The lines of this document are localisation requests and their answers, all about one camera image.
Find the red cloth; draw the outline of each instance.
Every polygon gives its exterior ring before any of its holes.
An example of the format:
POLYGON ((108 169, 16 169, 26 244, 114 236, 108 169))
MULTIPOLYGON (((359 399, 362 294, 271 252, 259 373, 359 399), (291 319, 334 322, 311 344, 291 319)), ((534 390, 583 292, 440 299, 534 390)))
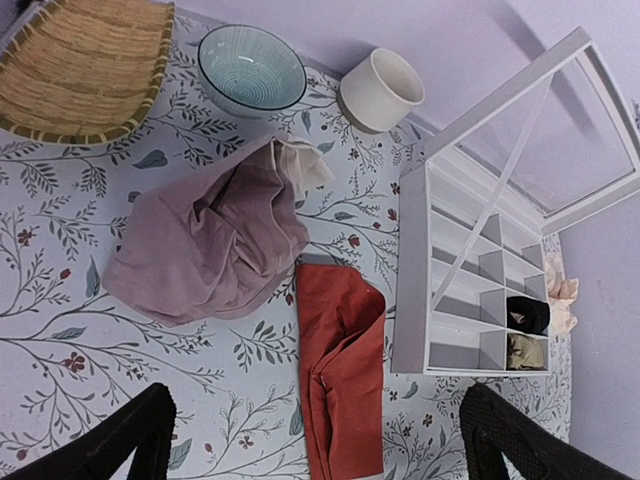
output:
POLYGON ((353 268, 301 265, 296 274, 311 478, 380 474, 384 297, 353 268))

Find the floral pattern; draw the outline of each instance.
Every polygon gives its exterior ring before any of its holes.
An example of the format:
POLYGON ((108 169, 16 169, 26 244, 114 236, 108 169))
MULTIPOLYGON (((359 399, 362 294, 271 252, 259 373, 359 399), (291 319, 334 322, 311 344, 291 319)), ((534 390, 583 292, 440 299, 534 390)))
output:
MULTIPOLYGON (((387 299, 386 478, 465 476, 457 412, 473 382, 489 384, 566 440, 568 339, 550 342, 548 377, 389 372, 398 179, 402 168, 421 161, 421 132, 403 123, 388 134, 360 133, 337 107, 337 82, 311 68, 307 95, 293 108, 266 122, 231 118, 205 98, 197 79, 197 42, 211 26, 185 16, 176 20, 162 92, 132 136, 89 148, 0 132, 0 476, 78 438, 158 381, 169 386, 178 406, 170 478, 309 478, 293 270, 247 318, 175 329, 131 311, 100 281, 140 192, 274 128, 312 139, 337 177, 297 205, 312 239, 298 261, 322 256, 356 267, 387 299)), ((545 246, 559 250, 557 237, 545 246)))

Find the tablecloth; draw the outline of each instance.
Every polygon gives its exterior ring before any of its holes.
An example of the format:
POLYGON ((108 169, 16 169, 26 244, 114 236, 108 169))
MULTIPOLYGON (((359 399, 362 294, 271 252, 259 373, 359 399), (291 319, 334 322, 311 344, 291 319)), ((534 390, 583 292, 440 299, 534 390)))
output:
MULTIPOLYGON (((100 286, 140 192, 269 129, 312 139, 337 177, 298 210, 312 238, 301 261, 354 266, 386 296, 386 478, 465 477, 458 407, 474 381, 566 440, 568 338, 551 340, 547 377, 389 373, 398 178, 421 161, 424 133, 407 122, 387 134, 358 132, 336 105, 337 82, 314 68, 305 98, 292 109, 268 121, 229 117, 197 79, 197 43, 211 28, 178 15, 162 92, 129 138, 88 148, 0 133, 0 476, 82 435, 157 381, 169 386, 179 410, 170 478, 309 478, 293 270, 249 317, 176 329, 136 314, 100 286)), ((558 238, 545 246, 559 250, 558 238)))

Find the white mug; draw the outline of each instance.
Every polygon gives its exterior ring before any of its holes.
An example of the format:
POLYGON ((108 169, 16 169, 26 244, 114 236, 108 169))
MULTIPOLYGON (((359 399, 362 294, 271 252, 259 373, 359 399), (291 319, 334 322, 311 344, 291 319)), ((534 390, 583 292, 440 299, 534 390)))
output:
POLYGON ((424 101, 418 73, 397 53, 376 48, 340 82, 338 105, 356 128, 367 133, 395 127, 424 101))

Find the bowl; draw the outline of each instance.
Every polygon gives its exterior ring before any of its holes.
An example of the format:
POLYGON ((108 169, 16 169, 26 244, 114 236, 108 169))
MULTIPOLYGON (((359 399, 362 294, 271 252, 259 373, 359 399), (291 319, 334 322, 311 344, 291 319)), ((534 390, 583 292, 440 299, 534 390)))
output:
POLYGON ((249 25, 210 31, 198 47, 202 88, 225 112, 265 118, 300 101, 307 75, 300 58, 275 35, 249 25))

